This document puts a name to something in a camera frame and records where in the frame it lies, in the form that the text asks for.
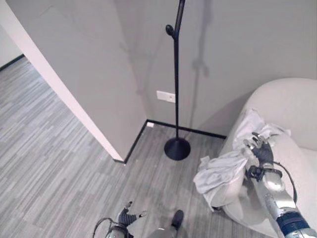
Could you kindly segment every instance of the white cloth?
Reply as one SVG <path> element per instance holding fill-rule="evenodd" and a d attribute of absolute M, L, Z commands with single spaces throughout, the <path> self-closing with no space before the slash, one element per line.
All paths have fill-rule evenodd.
<path fill-rule="evenodd" d="M 232 142 L 233 151 L 212 160 L 209 156 L 201 158 L 198 173 L 194 177 L 198 193 L 203 194 L 211 209 L 211 201 L 219 186 L 230 184 L 246 165 L 248 158 L 243 155 L 241 149 L 245 147 L 243 140 L 252 138 L 252 132 L 257 132 L 265 139 L 283 133 L 290 135 L 290 130 L 284 130 L 274 124 L 266 124 L 256 110 L 246 111 Z"/>

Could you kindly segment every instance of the robotic arm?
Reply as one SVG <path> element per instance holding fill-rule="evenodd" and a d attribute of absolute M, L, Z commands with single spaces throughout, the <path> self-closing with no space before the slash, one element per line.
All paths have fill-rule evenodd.
<path fill-rule="evenodd" d="M 282 172 L 274 169 L 273 152 L 270 144 L 262 136 L 253 132 L 253 141 L 244 144 L 258 159 L 247 169 L 247 177 L 254 184 L 256 193 L 267 216 L 281 238 L 317 238 L 296 206 L 297 198 L 286 192 L 282 182 Z"/>

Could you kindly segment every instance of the foot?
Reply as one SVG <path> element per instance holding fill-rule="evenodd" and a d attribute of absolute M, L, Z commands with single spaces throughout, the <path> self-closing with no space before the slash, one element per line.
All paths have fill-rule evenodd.
<path fill-rule="evenodd" d="M 182 225 L 183 222 L 183 218 L 184 218 L 184 212 L 182 210 L 178 210 L 172 220 L 172 226 L 176 228 L 176 230 L 178 230 L 180 228 L 180 226 Z"/>

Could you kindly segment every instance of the electrical outlet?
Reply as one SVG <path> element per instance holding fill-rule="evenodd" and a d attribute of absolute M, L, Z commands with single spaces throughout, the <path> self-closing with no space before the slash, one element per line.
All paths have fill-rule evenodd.
<path fill-rule="evenodd" d="M 175 103 L 175 94 L 174 93 L 157 91 L 157 96 L 158 96 L 159 100 L 167 101 L 170 103 Z"/>

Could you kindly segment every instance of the white wall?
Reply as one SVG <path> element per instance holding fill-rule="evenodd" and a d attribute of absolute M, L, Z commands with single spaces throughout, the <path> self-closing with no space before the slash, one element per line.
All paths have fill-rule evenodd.
<path fill-rule="evenodd" d="M 174 123 L 178 0 L 116 0 L 125 51 L 150 119 Z M 227 135 L 250 94 L 283 77 L 316 79 L 316 0 L 186 0 L 180 31 L 180 124 Z"/>
<path fill-rule="evenodd" d="M 20 56 L 22 52 L 0 26 L 0 67 Z"/>
<path fill-rule="evenodd" d="M 146 115 L 112 0 L 8 0 L 46 60 L 121 158 Z"/>
<path fill-rule="evenodd" d="M 22 50 L 32 65 L 43 76 L 46 82 L 52 87 L 63 102 L 80 119 L 83 125 L 92 133 L 98 142 L 114 159 L 123 161 L 125 157 L 119 155 L 116 148 L 110 144 L 108 139 L 91 120 L 89 115 L 83 110 L 81 105 L 76 101 L 4 0 L 0 0 L 0 25 L 3 26 L 5 31 Z"/>

